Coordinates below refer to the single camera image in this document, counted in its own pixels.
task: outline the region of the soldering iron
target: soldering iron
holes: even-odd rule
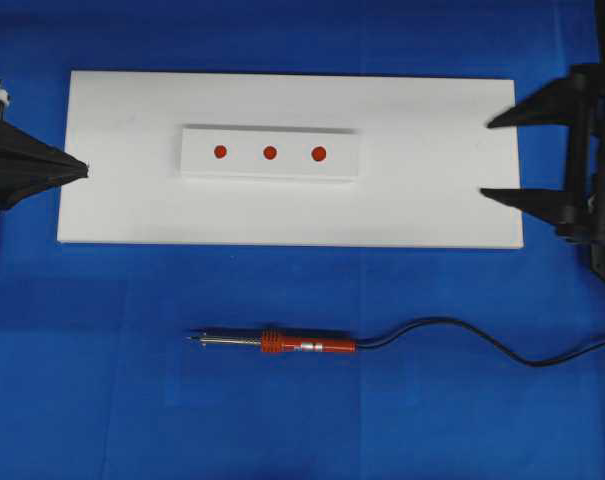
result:
[[[605,347],[605,336],[592,339],[585,346],[577,347],[555,357],[542,360],[529,360],[514,352],[512,349],[496,340],[488,333],[470,323],[449,317],[428,317],[412,320],[387,335],[367,339],[333,338],[319,334],[312,337],[298,336],[285,330],[268,328],[252,331],[229,331],[224,333],[216,330],[202,330],[198,335],[187,337],[198,341],[202,346],[207,345],[248,345],[259,347],[264,353],[282,352],[326,352],[326,353],[355,353],[359,350],[373,350],[397,340],[399,337],[416,328],[429,325],[451,325],[463,328],[487,341],[512,360],[527,367],[550,367],[577,358],[585,353]]]

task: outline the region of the blue cloth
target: blue cloth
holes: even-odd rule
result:
[[[72,69],[512,78],[522,98],[596,60],[590,1],[0,2],[7,119],[57,146]],[[565,140],[520,129],[523,185],[561,184]],[[447,314],[559,353],[605,332],[605,285],[535,219],[516,251],[60,245],[58,205],[0,215],[0,478],[605,478],[605,352],[530,370],[445,326],[358,356],[182,340]]]

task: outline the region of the red handle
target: red handle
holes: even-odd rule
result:
[[[336,338],[291,337],[277,330],[262,332],[262,351],[265,353],[280,352],[328,352],[354,353],[355,341]]]

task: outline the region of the black clamp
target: black clamp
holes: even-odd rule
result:
[[[88,167],[4,121],[8,93],[0,88],[0,211],[20,200],[88,176]]]

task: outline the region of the metal shaft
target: metal shaft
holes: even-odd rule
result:
[[[197,337],[203,346],[208,344],[218,345],[254,345],[259,347],[262,342],[259,338],[250,337],[234,337],[234,336],[221,336],[221,335],[202,335]]]

